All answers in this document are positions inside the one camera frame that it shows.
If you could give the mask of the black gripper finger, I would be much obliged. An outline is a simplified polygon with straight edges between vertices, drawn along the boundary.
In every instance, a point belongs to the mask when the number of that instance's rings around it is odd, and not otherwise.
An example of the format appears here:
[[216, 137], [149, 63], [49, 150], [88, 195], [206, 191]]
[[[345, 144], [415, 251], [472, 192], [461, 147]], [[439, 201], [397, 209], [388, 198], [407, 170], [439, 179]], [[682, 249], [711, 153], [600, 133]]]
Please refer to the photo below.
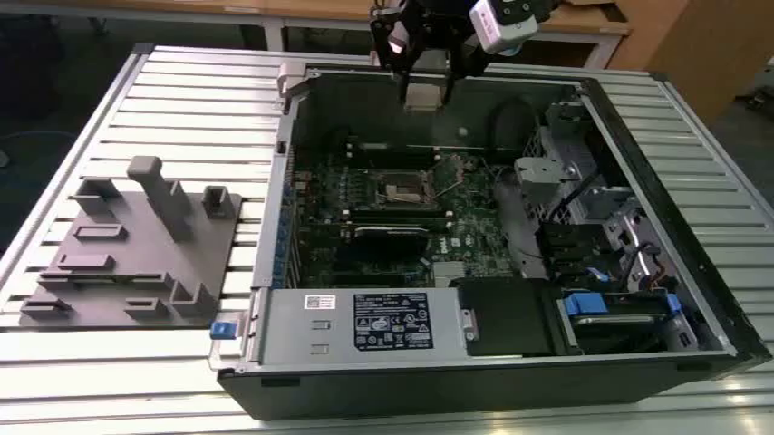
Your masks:
[[372, 7], [369, 31], [380, 67], [389, 71], [397, 84], [397, 98], [407, 97], [413, 63], [419, 59], [415, 36], [419, 24], [416, 7]]
[[477, 38], [468, 38], [452, 43], [445, 51], [448, 66], [444, 75], [443, 103], [448, 103], [451, 100], [457, 80], [468, 76], [480, 76], [489, 63], [489, 55]]

